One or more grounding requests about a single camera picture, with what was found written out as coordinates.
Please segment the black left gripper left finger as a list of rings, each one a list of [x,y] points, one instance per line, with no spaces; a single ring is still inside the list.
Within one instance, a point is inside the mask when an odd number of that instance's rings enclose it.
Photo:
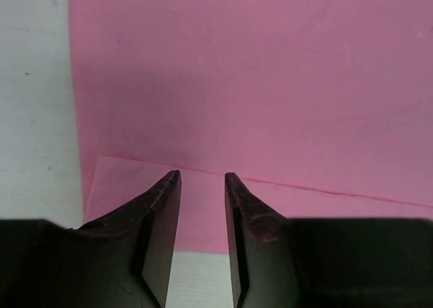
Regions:
[[[181,174],[72,231],[67,307],[165,307]]]

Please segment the pink t shirt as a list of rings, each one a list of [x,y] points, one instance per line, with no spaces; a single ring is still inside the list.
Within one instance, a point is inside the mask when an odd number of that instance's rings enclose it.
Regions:
[[[286,216],[432,216],[432,0],[69,0],[86,221],[182,178],[176,246],[227,252],[224,175]]]

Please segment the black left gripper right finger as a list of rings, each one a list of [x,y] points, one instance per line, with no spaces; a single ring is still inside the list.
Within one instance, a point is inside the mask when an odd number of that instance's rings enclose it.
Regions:
[[[234,307],[299,307],[286,218],[225,174],[225,216]]]

